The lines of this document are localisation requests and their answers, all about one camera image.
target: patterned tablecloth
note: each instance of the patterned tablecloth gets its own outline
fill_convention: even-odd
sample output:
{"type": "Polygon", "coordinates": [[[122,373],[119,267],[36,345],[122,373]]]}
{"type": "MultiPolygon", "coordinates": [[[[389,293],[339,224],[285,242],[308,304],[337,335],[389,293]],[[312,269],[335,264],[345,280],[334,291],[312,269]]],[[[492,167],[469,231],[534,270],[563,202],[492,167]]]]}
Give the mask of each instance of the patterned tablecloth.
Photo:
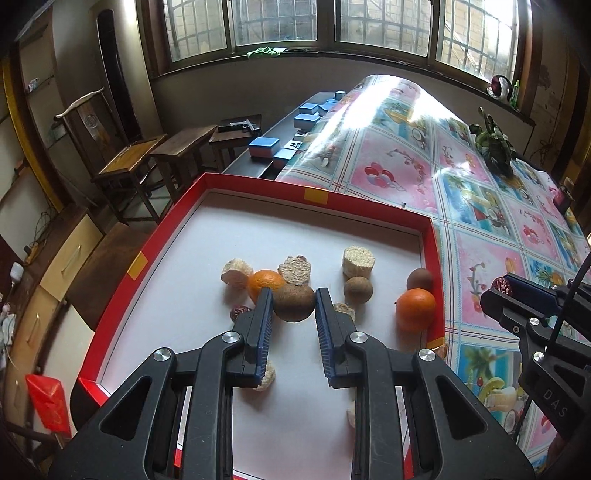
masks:
{"type": "MultiPolygon", "coordinates": [[[[517,381],[521,355],[517,337],[482,313],[480,295],[507,272],[547,287],[565,284],[589,252],[572,213],[565,219],[554,206],[552,179],[523,162],[513,165],[512,180],[494,176],[458,117],[413,82],[372,75],[319,120],[277,177],[433,219],[447,363],[508,432],[525,401],[517,381]]],[[[555,435],[532,406],[519,446],[535,467],[555,435]]]]}

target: wooden cabinet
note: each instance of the wooden cabinet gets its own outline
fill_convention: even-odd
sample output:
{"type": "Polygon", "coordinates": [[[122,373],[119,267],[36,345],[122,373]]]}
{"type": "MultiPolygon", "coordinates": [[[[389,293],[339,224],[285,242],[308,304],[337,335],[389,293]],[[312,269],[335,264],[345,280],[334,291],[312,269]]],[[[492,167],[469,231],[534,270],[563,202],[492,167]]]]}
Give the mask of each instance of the wooden cabinet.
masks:
{"type": "Polygon", "coordinates": [[[25,375],[37,372],[66,290],[102,238],[86,209],[76,205],[62,210],[49,228],[41,252],[25,268],[11,299],[17,325],[9,350],[2,406],[6,419],[21,426],[31,420],[32,414],[25,375]]]}

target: red packet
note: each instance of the red packet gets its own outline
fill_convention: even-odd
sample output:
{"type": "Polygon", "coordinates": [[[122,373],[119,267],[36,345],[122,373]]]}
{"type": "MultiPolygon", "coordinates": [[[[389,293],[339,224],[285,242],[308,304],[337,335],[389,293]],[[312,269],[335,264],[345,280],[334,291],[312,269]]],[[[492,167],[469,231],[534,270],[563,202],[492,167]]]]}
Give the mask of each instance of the red packet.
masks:
{"type": "Polygon", "coordinates": [[[46,429],[72,436],[64,387],[57,378],[25,375],[29,396],[46,429]]]}

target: kiwi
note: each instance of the kiwi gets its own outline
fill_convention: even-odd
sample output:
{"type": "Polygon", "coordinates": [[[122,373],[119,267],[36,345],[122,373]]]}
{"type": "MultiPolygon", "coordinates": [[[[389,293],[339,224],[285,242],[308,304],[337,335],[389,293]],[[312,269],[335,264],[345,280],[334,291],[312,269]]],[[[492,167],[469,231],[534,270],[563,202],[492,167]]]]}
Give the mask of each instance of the kiwi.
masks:
{"type": "Polygon", "coordinates": [[[433,293],[433,274],[426,268],[413,270],[407,278],[407,290],[422,288],[433,293]]]}
{"type": "Polygon", "coordinates": [[[316,306],[314,290],[308,285],[286,284],[273,292],[273,310],[286,322],[301,322],[316,306]]]}
{"type": "Polygon", "coordinates": [[[374,286],[365,277],[353,277],[345,283],[343,293],[348,302],[365,303],[374,294],[374,286]]]}

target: black table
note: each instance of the black table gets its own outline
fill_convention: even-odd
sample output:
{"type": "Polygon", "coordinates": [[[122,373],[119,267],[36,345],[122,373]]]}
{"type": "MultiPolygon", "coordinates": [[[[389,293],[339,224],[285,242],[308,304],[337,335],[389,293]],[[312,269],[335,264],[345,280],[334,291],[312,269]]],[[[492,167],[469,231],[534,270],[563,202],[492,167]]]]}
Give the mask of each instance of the black table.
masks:
{"type": "MultiPolygon", "coordinates": [[[[334,92],[319,92],[301,104],[317,103],[318,105],[322,105],[327,100],[334,97],[334,92]]],[[[282,120],[279,120],[279,122],[265,132],[263,136],[278,138],[282,146],[289,142],[289,140],[293,140],[294,135],[297,133],[297,128],[294,127],[294,117],[298,114],[298,108],[288,113],[282,120]]],[[[272,164],[272,158],[252,158],[248,149],[246,149],[228,168],[226,168],[226,170],[224,170],[224,173],[242,175],[243,177],[268,177],[266,173],[268,174],[268,171],[272,170],[272,164]]]]}

